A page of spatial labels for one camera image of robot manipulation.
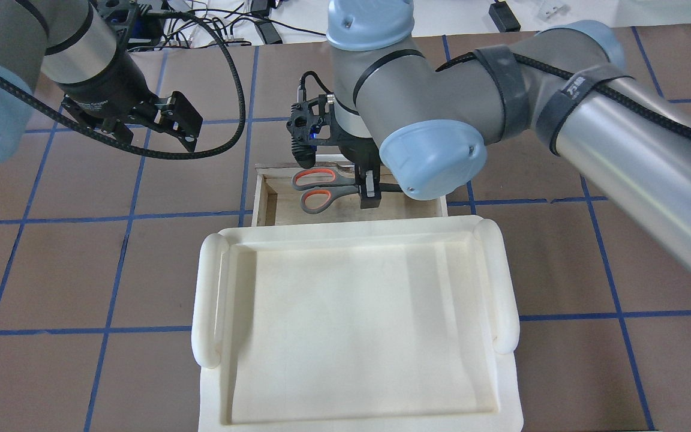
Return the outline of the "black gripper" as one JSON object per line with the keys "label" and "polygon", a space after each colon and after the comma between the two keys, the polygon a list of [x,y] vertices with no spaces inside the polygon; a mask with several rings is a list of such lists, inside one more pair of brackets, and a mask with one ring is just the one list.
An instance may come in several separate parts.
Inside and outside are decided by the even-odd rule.
{"label": "black gripper", "polygon": [[375,172],[381,169],[381,159],[378,146],[359,112],[345,106],[337,97],[329,96],[329,128],[335,146],[363,172],[359,174],[360,209],[378,208],[380,174]]}

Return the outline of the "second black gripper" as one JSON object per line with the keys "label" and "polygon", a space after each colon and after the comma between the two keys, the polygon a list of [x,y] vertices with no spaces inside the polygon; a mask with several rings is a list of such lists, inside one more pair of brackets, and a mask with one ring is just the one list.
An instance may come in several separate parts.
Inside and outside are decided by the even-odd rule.
{"label": "second black gripper", "polygon": [[62,83],[61,106],[82,133],[101,144],[132,151],[134,134],[124,124],[151,125],[157,133],[175,137],[186,152],[195,152],[203,117],[181,91],[157,98],[131,55],[118,47],[99,74],[77,83]]}

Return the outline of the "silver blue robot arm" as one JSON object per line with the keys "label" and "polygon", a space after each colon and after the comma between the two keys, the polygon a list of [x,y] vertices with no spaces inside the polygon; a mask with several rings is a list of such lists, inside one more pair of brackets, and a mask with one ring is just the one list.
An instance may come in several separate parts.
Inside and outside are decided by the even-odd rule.
{"label": "silver blue robot arm", "polygon": [[614,32],[580,21],[431,68],[412,1],[331,1],[335,101],[415,200],[472,180],[487,145],[532,130],[691,271],[691,118],[625,71]]}

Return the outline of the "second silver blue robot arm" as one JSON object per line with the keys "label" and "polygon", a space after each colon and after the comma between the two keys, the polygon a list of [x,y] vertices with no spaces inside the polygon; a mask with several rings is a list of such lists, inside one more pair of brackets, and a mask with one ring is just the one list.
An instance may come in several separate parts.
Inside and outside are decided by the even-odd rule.
{"label": "second silver blue robot arm", "polygon": [[64,93],[61,106],[83,131],[133,150],[132,125],[169,134],[195,153],[202,117],[185,95],[159,97],[132,60],[136,32],[162,21],[137,1],[0,1],[0,163],[11,158],[40,103],[41,77]]}

